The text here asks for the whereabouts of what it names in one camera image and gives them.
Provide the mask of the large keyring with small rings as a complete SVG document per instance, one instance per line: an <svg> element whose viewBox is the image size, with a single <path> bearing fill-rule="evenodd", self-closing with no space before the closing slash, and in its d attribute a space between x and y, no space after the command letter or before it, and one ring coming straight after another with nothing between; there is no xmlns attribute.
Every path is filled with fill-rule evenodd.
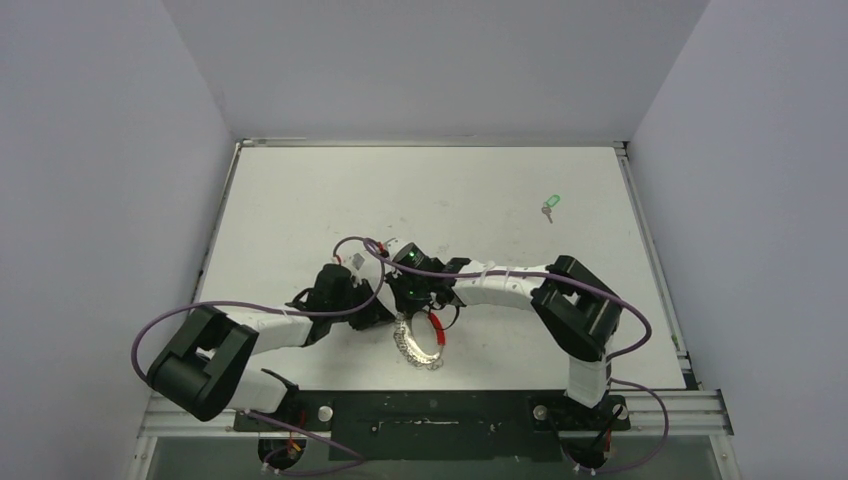
<svg viewBox="0 0 848 480"><path fill-rule="evenodd" d="M415 368L430 371L440 369L444 364L443 353L446 346L446 334L439 317L432 311L425 313L427 322L433 330L435 349L430 352L421 347L414 333L412 318L400 316L394 322L393 339L399 353Z"/></svg>

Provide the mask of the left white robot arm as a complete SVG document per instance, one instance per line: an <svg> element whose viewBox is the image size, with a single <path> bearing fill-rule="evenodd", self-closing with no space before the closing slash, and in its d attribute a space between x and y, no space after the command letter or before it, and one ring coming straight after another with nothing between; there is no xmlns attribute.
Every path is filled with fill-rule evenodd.
<svg viewBox="0 0 848 480"><path fill-rule="evenodd" d="M153 325L185 314L180 328L148 369L141 369L135 339L131 363L139 378L154 391L200 421L225 410L258 411L270 428L282 431L297 420L299 405L287 396L297 386L281 375L250 367L252 357L281 348L311 346L333 325L356 325L389 319L378 298L384 268L367 270L327 264L303 303L284 308L239 302L259 312L256 320L239 321L227 313L229 301L206 301L166 312Z"/></svg>

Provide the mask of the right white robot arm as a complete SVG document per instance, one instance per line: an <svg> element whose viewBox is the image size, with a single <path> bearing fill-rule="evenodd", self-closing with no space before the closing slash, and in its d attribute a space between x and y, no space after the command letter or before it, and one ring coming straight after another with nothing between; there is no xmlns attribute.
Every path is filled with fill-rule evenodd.
<svg viewBox="0 0 848 480"><path fill-rule="evenodd" d="M556 344L569 355L565 414L577 428L593 427L605 415L611 364L607 348L622 308L614 293L571 256L548 265L508 267L467 258L444 263L415 243L392 238L382 244L387 258L400 264L387 275L402 318L428 307L478 305L535 313Z"/></svg>

